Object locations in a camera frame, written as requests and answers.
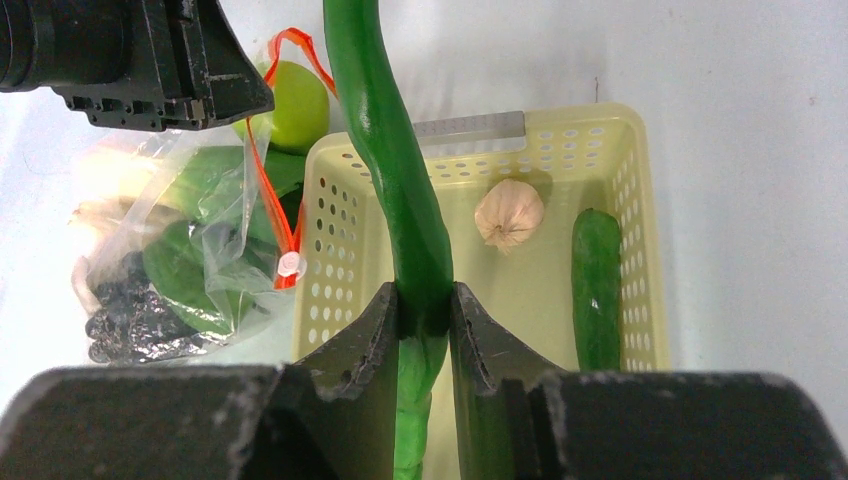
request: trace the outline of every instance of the leafy green vegetable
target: leafy green vegetable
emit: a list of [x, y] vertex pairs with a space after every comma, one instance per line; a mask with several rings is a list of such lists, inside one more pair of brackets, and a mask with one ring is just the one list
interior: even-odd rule
[[[202, 227], [191, 222], [170, 225], [143, 252], [144, 270], [168, 306], [189, 326], [201, 332], [232, 333], [253, 306], [252, 292], [231, 289], [216, 292], [221, 311], [210, 298], [204, 275], [203, 252], [193, 242]], [[251, 268], [266, 275], [273, 268], [273, 246], [249, 239], [239, 258], [224, 266], [221, 277], [237, 277]]]
[[[305, 166], [306, 158], [303, 156], [268, 152], [265, 171], [277, 197], [296, 191], [303, 185]], [[205, 147], [189, 159], [159, 203], [202, 224], [227, 222], [238, 226], [244, 215], [243, 188], [243, 148]], [[250, 218], [249, 236], [276, 243], [265, 206], [258, 196]]]

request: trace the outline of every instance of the fake vegetable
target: fake vegetable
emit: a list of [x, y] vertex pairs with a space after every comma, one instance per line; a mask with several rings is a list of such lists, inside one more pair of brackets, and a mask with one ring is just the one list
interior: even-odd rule
[[[288, 196], [290, 202], [300, 203], [299, 198], [291, 198], [291, 195], [301, 192], [302, 197], [305, 165], [305, 157], [268, 152], [265, 171], [277, 197]], [[150, 177], [145, 177], [145, 182], [149, 180]], [[140, 246], [147, 246], [165, 227], [179, 219], [201, 223], [207, 223], [213, 218], [217, 221], [228, 218], [233, 222], [239, 221], [243, 215], [239, 201], [243, 194], [243, 180], [242, 147], [199, 149], [156, 201], [145, 220], [144, 231], [137, 232]], [[125, 195], [117, 199], [84, 202], [74, 212], [71, 223], [87, 225], [99, 237], [106, 237], [118, 228], [142, 189], [139, 187], [138, 191], [125, 191]], [[249, 236], [267, 243], [276, 241], [262, 202], [257, 202], [250, 219]]]
[[474, 210], [474, 222], [486, 245], [503, 253], [527, 241], [544, 216], [545, 206], [536, 189], [509, 178], [495, 185]]
[[612, 216], [586, 210], [572, 233], [571, 288], [580, 370], [618, 370], [621, 336], [621, 229]]
[[[274, 111], [253, 117], [253, 128], [270, 123], [273, 149], [306, 155], [330, 128], [327, 89], [314, 73], [294, 62], [280, 61], [275, 78]], [[236, 122], [233, 128], [243, 138], [246, 122]]]
[[[265, 172], [282, 197], [303, 184], [306, 159], [302, 156], [268, 151]], [[190, 220], [209, 223], [243, 215], [239, 198], [243, 194], [244, 151], [242, 147], [207, 147], [200, 149], [186, 164], [174, 183], [165, 191], [159, 204], [182, 212]], [[248, 235], [266, 243], [275, 243], [271, 222], [262, 202], [257, 202], [248, 227]]]
[[[224, 290], [215, 298], [225, 302], [226, 308], [213, 303], [206, 289], [203, 252], [192, 242], [192, 234], [201, 228], [190, 222], [169, 226], [158, 240], [144, 249], [144, 272], [165, 304], [183, 322], [201, 332], [228, 335], [253, 306], [253, 298], [242, 290]], [[226, 226], [213, 228], [230, 230]], [[248, 239], [243, 255], [224, 266], [220, 274], [235, 277], [258, 268], [267, 276], [274, 253], [272, 246]], [[225, 318], [221, 312], [231, 312], [233, 317]]]
[[351, 141], [371, 171], [388, 223], [401, 336], [394, 475], [417, 478], [425, 445], [400, 446], [422, 430], [426, 438], [430, 390], [447, 352], [450, 239], [392, 77], [377, 0], [324, 0], [324, 34]]

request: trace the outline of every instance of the clear plastic bag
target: clear plastic bag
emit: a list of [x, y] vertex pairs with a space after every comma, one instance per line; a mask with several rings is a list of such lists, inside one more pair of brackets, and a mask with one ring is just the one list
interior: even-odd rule
[[[274, 288], [289, 246], [278, 242], [260, 198], [254, 154], [277, 197], [302, 187], [305, 158], [268, 152], [267, 129], [253, 134], [255, 153], [229, 128], [148, 135], [135, 149], [127, 147], [132, 140], [93, 149], [92, 164], [110, 164], [98, 157], [105, 154], [122, 166], [100, 179], [120, 188], [100, 189], [73, 220], [95, 237], [72, 279], [89, 315], [92, 361], [126, 365], [209, 353], [261, 332], [289, 301], [291, 293]], [[143, 180], [133, 177], [145, 174], [139, 189]]]

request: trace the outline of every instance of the green apple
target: green apple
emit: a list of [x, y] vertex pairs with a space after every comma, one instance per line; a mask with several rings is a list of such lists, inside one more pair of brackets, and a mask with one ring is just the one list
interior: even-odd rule
[[[251, 127], [257, 131], [264, 128], [263, 123], [270, 122], [272, 148], [306, 155], [330, 128], [327, 89], [312, 71], [294, 62], [280, 61], [276, 77], [274, 111], [253, 117]], [[233, 128], [244, 137], [244, 120], [233, 124]]]

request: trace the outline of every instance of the basket handle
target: basket handle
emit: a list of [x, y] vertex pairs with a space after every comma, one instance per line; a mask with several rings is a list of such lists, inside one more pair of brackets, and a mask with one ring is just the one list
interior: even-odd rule
[[432, 120], [412, 127], [422, 147], [523, 137], [526, 133], [522, 111]]

